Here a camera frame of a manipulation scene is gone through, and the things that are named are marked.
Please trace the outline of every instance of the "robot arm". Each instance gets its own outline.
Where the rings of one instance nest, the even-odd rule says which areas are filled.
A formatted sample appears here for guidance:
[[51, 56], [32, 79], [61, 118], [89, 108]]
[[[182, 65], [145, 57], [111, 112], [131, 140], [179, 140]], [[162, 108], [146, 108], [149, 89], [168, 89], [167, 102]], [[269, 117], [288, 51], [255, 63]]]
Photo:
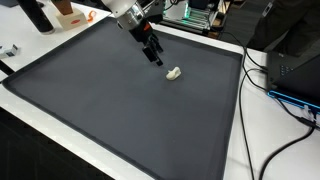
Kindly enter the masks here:
[[[137, 0], [102, 0], [102, 2], [112, 11], [120, 27], [128, 30], [136, 41], [144, 44], [142, 51], [147, 58], [161, 66], [163, 63], [158, 53], [163, 52], [163, 49], [157, 36], [153, 34], [148, 17]], [[164, 0], [155, 0], [152, 7], [160, 8], [159, 16], [161, 16], [160, 20], [162, 20]]]

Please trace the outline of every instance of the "wire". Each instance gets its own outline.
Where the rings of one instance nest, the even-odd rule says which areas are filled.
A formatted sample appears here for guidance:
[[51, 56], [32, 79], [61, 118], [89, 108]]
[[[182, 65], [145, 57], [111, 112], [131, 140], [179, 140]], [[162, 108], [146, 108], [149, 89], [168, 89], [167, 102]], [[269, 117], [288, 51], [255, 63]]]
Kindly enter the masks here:
[[256, 86], [257, 88], [259, 88], [259, 89], [267, 92], [267, 89], [266, 89], [266, 88], [263, 88], [263, 87], [257, 85], [256, 83], [254, 83], [253, 80], [251, 79], [251, 77], [247, 74], [247, 70], [246, 70], [246, 68], [245, 68], [245, 66], [244, 66], [244, 64], [245, 64], [245, 57], [246, 57], [246, 55], [249, 54], [248, 51], [247, 51], [247, 48], [246, 48], [246, 47], [241, 43], [241, 41], [239, 41], [239, 39], [237, 39], [232, 33], [229, 33], [229, 32], [224, 32], [224, 33], [231, 35], [231, 36], [239, 43], [239, 45], [243, 48], [243, 51], [244, 51], [243, 57], [244, 57], [244, 59], [243, 59], [243, 63], [242, 63], [242, 68], [244, 69], [244, 73], [246, 74], [246, 76], [248, 76], [248, 79], [250, 80], [251, 84], [253, 84], [253, 85]]
[[285, 150], [286, 148], [302, 141], [302, 140], [305, 140], [307, 139], [309, 136], [311, 136], [311, 134], [314, 132], [314, 127], [310, 128], [309, 131], [307, 132], [307, 134], [305, 134], [304, 136], [296, 139], [296, 140], [293, 140], [287, 144], [285, 144], [284, 146], [280, 147], [279, 149], [277, 149], [276, 151], [274, 151], [269, 157], [268, 159], [264, 162], [263, 166], [262, 166], [262, 169], [261, 169], [261, 173], [260, 173], [260, 176], [259, 176], [259, 180], [262, 180], [263, 179], [263, 175], [264, 175], [264, 172], [265, 170], [267, 169], [267, 166], [268, 164], [270, 163], [270, 161], [276, 156], [278, 155], [280, 152], [282, 152], [283, 150]]
[[223, 0], [223, 4], [224, 4], [224, 10], [225, 10], [224, 13], [227, 13], [227, 4], [226, 4], [226, 1], [225, 1], [225, 0]]
[[[107, 17], [110, 17], [111, 15], [113, 15], [113, 13], [110, 13]], [[106, 17], [106, 18], [107, 18], [107, 17]]]
[[209, 28], [211, 28], [212, 24], [211, 24], [211, 21], [210, 21], [210, 16], [211, 16], [211, 11], [209, 11], [209, 14], [208, 14], [208, 24], [209, 24]]
[[164, 9], [165, 11], [169, 10], [170, 8], [172, 8], [172, 6], [179, 4], [179, 0], [175, 0], [174, 2], [172, 0], [170, 0], [171, 5]]
[[242, 88], [243, 88], [243, 83], [244, 80], [246, 79], [246, 77], [250, 77], [249, 76], [249, 72], [250, 71], [259, 71], [262, 73], [266, 73], [266, 71], [261, 70], [261, 69], [249, 69], [248, 71], [246, 71], [241, 84], [240, 84], [240, 89], [239, 89], [239, 109], [240, 109], [240, 119], [241, 119], [241, 126], [242, 126], [242, 132], [243, 132], [243, 137], [244, 137], [244, 141], [245, 141], [245, 145], [246, 145], [246, 149], [247, 149], [247, 155], [248, 155], [248, 161], [249, 161], [249, 166], [250, 166], [250, 173], [251, 173], [251, 178], [252, 180], [254, 180], [254, 171], [253, 171], [253, 166], [252, 166], [252, 160], [251, 160], [251, 155], [250, 155], [250, 149], [249, 149], [249, 145], [248, 145], [248, 140], [247, 140], [247, 134], [246, 134], [246, 129], [244, 126], [244, 118], [243, 118], [243, 112], [242, 112]]
[[261, 65], [259, 65], [257, 62], [255, 62], [255, 61], [251, 58], [251, 56], [250, 56], [250, 54], [248, 53], [248, 51], [247, 51], [247, 55], [248, 55], [250, 61], [251, 61], [253, 64], [255, 64], [256, 66], [260, 67], [261, 69], [268, 70], [268, 68], [267, 68], [266, 66], [261, 66]]

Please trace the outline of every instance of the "white object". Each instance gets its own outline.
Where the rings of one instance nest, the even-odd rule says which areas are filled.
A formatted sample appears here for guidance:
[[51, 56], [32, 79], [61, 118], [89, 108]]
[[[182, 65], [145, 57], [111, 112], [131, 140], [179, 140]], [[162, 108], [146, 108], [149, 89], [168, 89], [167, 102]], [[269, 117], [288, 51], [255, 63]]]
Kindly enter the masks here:
[[175, 67], [172, 71], [168, 71], [167, 79], [170, 81], [173, 81], [177, 79], [181, 75], [181, 70], [179, 67]]
[[15, 56], [17, 54], [18, 48], [16, 45], [12, 45], [11, 48], [6, 48], [0, 46], [0, 59]]
[[[107, 11], [90, 8], [76, 3], [73, 3], [72, 6], [77, 7], [85, 14], [88, 14], [91, 10], [97, 12], [94, 22], [90, 23], [88, 25], [89, 27], [110, 14]], [[48, 5], [45, 6], [43, 10], [53, 26], [57, 27], [59, 23], [54, 15], [56, 8]], [[8, 60], [3, 60], [4, 63], [15, 71], [32, 63], [40, 56], [43, 56], [63, 42], [87, 29], [87, 26], [81, 26], [65, 32], [59, 32], [59, 29], [57, 29], [56, 33], [50, 36], [40, 36], [38, 30], [32, 23], [29, 23], [28, 17], [23, 14], [23, 11], [19, 6], [13, 8], [0, 6], [0, 16], [6, 17], [1, 19], [0, 23], [1, 43], [10, 44], [15, 42], [19, 47], [23, 47], [21, 55], [13, 56], [8, 58]], [[157, 31], [203, 43], [208, 46], [218, 47], [235, 53], [243, 52], [243, 48], [237, 45], [209, 39], [207, 37], [162, 25], [152, 26]], [[265, 53], [250, 49], [248, 49], [248, 53], [257, 61], [257, 63], [265, 65]], [[245, 66], [248, 69], [255, 67], [250, 62], [249, 58], [246, 59]], [[259, 85], [264, 85], [264, 76], [253, 72], [251, 77], [253, 81], [257, 82]], [[192, 91], [198, 89], [191, 86], [190, 88], [192, 88], [189, 91], [191, 97]], [[252, 163], [257, 178], [262, 163], [271, 152], [283, 144], [302, 136], [308, 129], [292, 119], [274, 100], [253, 87], [247, 80], [244, 82], [242, 98], [243, 115], [245, 118], [244, 122], [252, 155]], [[115, 154], [109, 152], [107, 149], [89, 140], [81, 133], [12, 94], [5, 89], [3, 85], [0, 85], [0, 106], [116, 180], [152, 179], [146, 173], [143, 173]], [[291, 105], [287, 106], [290, 110], [295, 112], [296, 115], [302, 116], [301, 110]], [[229, 141], [224, 180], [251, 179], [240, 122], [239, 107], [237, 103]], [[295, 144], [290, 149], [280, 153], [277, 158], [270, 162], [270, 165], [265, 172], [265, 177], [270, 180], [319, 179], [319, 138], [320, 132], [315, 131], [314, 134], [305, 141]]]
[[65, 31], [88, 24], [86, 16], [77, 8], [73, 8], [73, 13], [68, 15], [57, 12], [56, 17]]

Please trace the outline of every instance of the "small white block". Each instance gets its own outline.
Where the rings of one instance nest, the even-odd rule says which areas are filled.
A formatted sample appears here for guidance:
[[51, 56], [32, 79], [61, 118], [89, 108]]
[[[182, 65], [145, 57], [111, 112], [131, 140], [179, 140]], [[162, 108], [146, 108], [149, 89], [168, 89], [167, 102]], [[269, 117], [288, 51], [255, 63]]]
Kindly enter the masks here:
[[170, 81], [173, 81], [177, 79], [181, 75], [181, 70], [179, 67], [175, 67], [172, 71], [168, 71], [167, 79]]
[[11, 48], [2, 47], [0, 48], [0, 59], [15, 56], [17, 54], [18, 48], [16, 45], [12, 45]]
[[88, 24], [86, 16], [77, 8], [73, 8], [73, 13], [65, 16], [57, 12], [56, 17], [65, 31]]

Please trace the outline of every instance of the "black cylinder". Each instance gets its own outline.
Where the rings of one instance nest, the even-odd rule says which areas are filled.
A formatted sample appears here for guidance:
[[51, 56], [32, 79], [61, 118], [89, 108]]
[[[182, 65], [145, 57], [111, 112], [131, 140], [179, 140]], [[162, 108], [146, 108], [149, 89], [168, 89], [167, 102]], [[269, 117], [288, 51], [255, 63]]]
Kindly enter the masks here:
[[42, 34], [51, 34], [54, 28], [36, 0], [17, 0], [23, 11]]

